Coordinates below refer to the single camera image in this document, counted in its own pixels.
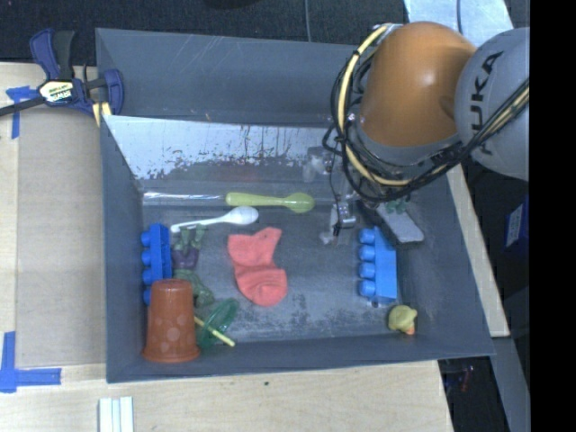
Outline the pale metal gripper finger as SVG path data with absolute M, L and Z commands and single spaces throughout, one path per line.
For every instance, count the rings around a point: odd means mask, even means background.
M 356 216 L 348 202 L 334 203 L 329 211 L 328 228 L 319 234 L 326 246 L 344 246 L 352 242 Z
M 322 146 L 310 147 L 305 162 L 305 182 L 313 182 L 317 176 L 328 176 L 332 173 L 334 153 Z

